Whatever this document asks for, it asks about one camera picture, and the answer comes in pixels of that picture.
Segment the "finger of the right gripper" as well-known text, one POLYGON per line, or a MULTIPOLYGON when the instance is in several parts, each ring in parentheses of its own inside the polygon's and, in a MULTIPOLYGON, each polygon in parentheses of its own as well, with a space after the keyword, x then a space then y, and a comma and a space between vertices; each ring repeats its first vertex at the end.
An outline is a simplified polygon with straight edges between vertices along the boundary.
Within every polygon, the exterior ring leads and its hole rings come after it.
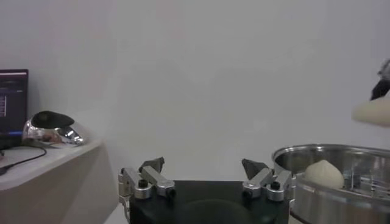
POLYGON ((385 60, 377 74, 380 80, 372 89, 370 100, 384 97, 389 91, 389 59, 385 60))

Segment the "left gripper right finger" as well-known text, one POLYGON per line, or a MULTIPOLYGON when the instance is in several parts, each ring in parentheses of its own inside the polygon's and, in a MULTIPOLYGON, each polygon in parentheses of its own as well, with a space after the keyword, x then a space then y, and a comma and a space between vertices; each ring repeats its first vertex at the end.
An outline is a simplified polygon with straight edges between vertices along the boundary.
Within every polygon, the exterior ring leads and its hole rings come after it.
POLYGON ((243 182, 243 198, 251 201, 265 196, 270 201, 281 202, 294 197, 293 176, 290 171, 277 173, 265 163, 242 159, 248 180, 243 182))

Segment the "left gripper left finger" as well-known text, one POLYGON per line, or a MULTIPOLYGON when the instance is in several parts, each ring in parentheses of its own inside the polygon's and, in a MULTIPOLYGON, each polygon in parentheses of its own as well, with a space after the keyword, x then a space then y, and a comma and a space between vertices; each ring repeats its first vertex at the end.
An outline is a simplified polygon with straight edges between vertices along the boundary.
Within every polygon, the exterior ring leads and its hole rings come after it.
POLYGON ((164 163, 164 158, 159 157, 145 161, 138 169, 122 168, 118 175, 119 196, 146 200, 152 197, 155 189, 157 195, 173 199, 176 196, 176 184, 161 174, 164 163))

